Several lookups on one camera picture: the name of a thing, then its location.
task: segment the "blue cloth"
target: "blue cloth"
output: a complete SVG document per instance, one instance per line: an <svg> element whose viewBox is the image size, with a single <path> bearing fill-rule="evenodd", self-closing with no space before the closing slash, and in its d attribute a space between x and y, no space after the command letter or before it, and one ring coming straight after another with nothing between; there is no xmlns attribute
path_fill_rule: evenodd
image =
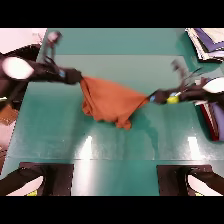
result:
<svg viewBox="0 0 224 224"><path fill-rule="evenodd" d="M224 111L217 103L211 103L219 130L219 141L224 141Z"/></svg>
<svg viewBox="0 0 224 224"><path fill-rule="evenodd" d="M201 28L194 28L194 30L209 52L215 51L218 48L224 48L224 41L214 44L212 39Z"/></svg>

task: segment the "glossy table surface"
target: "glossy table surface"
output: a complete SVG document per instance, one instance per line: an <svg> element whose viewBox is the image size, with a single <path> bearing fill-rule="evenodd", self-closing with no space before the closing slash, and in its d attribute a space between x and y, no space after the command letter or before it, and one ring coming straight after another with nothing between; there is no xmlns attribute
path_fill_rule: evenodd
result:
<svg viewBox="0 0 224 224"><path fill-rule="evenodd" d="M58 65L145 94L179 84L174 59L223 75L220 65L197 62L184 29L59 30ZM158 195L157 164L211 164L224 176L224 145L209 140L192 103L148 104L126 131L85 116L81 102L79 85L30 83L1 177L20 161L74 163L72 195Z"/></svg>

